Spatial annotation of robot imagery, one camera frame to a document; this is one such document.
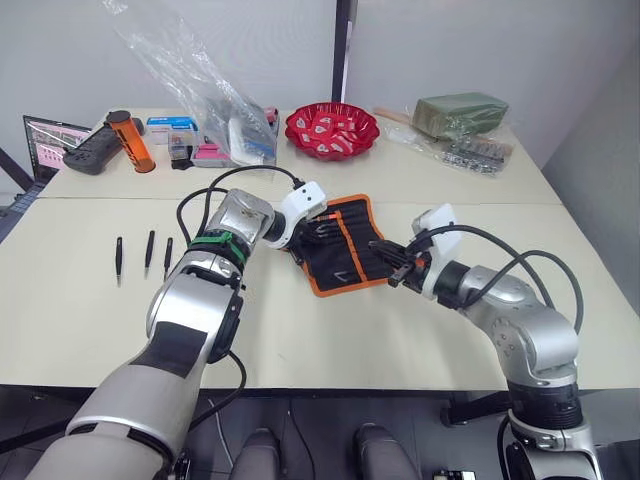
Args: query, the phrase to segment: white table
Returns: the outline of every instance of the white table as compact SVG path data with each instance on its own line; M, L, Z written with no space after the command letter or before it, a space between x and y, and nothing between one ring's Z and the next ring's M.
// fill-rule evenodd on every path
M39 199L0 245L0 384L95 386L146 341L149 301L162 279L165 239L184 249L176 200ZM431 205L374 203L380 230L406 241ZM202 203L185 211L195 226ZM581 280L582 388L640 386L640 322L593 248L561 205L454 205L463 223L487 227L519 250L560 255ZM156 230L149 279L147 233ZM115 239L124 239L116 287ZM497 267L504 253L465 237L460 261ZM557 307L569 318L571 289L540 261ZM234 350L250 388L494 390L505 383L484 334L455 312L404 289L379 286L315 297L283 252L258 246L246 269L245 307ZM204 387L232 387L229 361L206 370Z
M167 115L161 109L131 109L144 122L150 116ZM561 205L522 145L507 131L504 140L515 145L505 171L499 179L443 167L438 161L407 147L379 138L373 149L344 163L319 162L298 152L284 135L286 115L278 136L278 165L305 180L317 181L329 198L367 193L376 202L418 204L543 204ZM222 173L220 169L191 168L172 170L166 145L152 145L145 138L156 160L150 173L136 173L121 152L95 177L66 169L56 175L41 194L43 198L157 198L181 199L206 187ZM291 182L283 175L251 173L230 177L225 186L246 188L269 201L279 201Z
M146 120L179 112L132 113ZM411 236L415 216L451 202L463 223L484 227L519 250L535 247L560 255L585 294L581 386L640 386L640 373L630 368L640 364L638 317L540 171L515 137L508 132L507 137L516 149L499 179L450 169L383 139L369 154L337 164L299 154L281 133L278 164L318 181L329 197L369 194L378 227L398 242ZM149 147L157 168L145 175L134 172L124 153L96 177L60 172L0 245L0 384L95 386L144 345L166 237L175 239L174 263L185 247L176 205L221 173L171 170L166 147ZM225 186L274 202L290 189L278 174L242 174ZM185 210L192 228L202 205L196 200ZM156 230L156 246L145 280L150 229ZM121 288L114 271L117 236L124 239ZM460 260L499 267L507 258L482 240L465 237ZM544 262L539 271L557 307L572 318L574 300L564 277ZM249 387L505 387L488 339L457 313L407 289L380 286L320 299L287 254L263 245L245 280L234 350L247 365ZM231 362L223 361L206 370L203 386L233 387L237 377Z

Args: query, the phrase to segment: red tray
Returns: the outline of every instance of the red tray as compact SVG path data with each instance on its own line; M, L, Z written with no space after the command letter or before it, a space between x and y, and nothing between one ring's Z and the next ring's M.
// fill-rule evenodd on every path
M308 122L311 122L317 112L335 113L351 117L353 119L356 124L354 133L358 137L357 140L353 141L353 152L319 152L313 147L302 144L299 133L292 128L292 125L300 116ZM361 153L369 150L371 145L373 145L374 140L380 135L380 130L378 130L376 119L363 109L354 107L347 103L325 102L313 103L305 107L300 107L293 112L287 118L287 129L284 134L289 140L291 140L298 150L301 150L310 157L339 162L350 157L355 157L356 155L360 155Z

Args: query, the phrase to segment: green cable tie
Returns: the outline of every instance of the green cable tie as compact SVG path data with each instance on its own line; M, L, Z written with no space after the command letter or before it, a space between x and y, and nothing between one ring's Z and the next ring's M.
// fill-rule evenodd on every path
M240 250L240 248L235 243L233 243L233 235L231 234L231 232L224 232L222 235L219 235L217 237L196 237L189 244L189 246L191 247L196 243L226 243L231 248L231 251L236 254L238 260L240 260L243 265L247 262L247 257L245 257L244 253L242 253L242 250Z

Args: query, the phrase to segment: laptop screen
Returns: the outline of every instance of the laptop screen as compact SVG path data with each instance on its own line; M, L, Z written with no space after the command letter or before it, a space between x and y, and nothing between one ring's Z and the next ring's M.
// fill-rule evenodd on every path
M64 147L73 148L89 136L90 128L24 115L24 129L33 177L46 183L64 167Z

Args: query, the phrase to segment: silver robotic arm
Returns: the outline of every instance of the silver robotic arm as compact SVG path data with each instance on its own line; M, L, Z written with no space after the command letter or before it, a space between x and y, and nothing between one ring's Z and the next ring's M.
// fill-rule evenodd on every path
M452 224L453 210L443 205L413 222L416 237L406 249L374 242L372 248L396 268L389 283L457 309L491 340L513 402L508 416L516 442L507 448L511 480L602 480L578 397L575 330L529 285L509 275L467 306L470 295L497 272L453 260L460 232L421 244L423 232Z
M280 248L326 208L310 182L280 212L231 190L156 293L149 341L89 397L29 475L40 479L160 480L178 458L207 364L229 353L242 309L242 273L256 243Z

